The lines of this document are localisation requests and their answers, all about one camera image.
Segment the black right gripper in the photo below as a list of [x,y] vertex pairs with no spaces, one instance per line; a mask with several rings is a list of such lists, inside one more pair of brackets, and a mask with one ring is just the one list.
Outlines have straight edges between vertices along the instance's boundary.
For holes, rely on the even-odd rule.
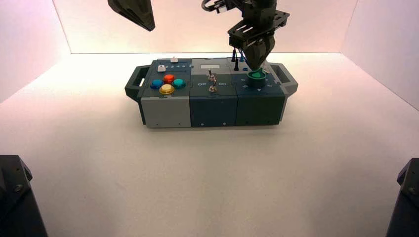
[[242,20],[228,30],[229,45],[245,49],[248,66],[253,70],[263,68],[267,56],[275,46],[274,34],[284,27],[290,14],[275,8],[241,9]]

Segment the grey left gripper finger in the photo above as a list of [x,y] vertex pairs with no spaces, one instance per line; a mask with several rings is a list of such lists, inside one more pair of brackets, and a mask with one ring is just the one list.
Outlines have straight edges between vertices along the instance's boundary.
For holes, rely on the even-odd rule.
[[108,5],[117,14],[134,23],[133,11],[131,10],[133,0],[108,0]]
[[150,0],[133,0],[131,10],[133,11],[135,24],[149,32],[155,29],[155,20]]

